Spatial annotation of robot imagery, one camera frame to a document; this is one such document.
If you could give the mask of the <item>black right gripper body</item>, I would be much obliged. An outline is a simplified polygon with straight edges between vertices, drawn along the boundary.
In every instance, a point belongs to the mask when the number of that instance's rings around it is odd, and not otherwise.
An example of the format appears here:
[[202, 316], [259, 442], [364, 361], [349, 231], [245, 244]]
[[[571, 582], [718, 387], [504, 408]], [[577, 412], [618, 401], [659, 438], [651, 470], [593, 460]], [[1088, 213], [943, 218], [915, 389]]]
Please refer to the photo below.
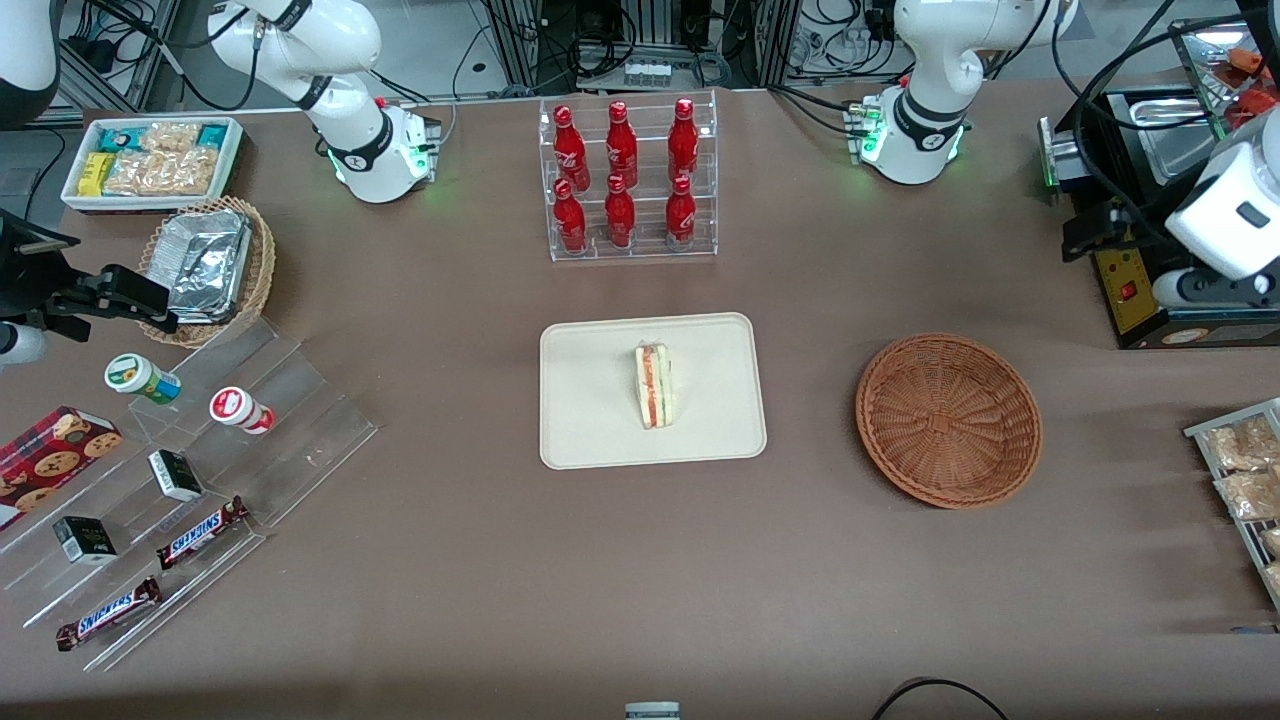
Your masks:
[[36, 225], [8, 210], [1, 211], [1, 319], [14, 324], [40, 324], [51, 313], [59, 316], [93, 315], [99, 302], [83, 292], [88, 274], [74, 269], [63, 251], [81, 240]]

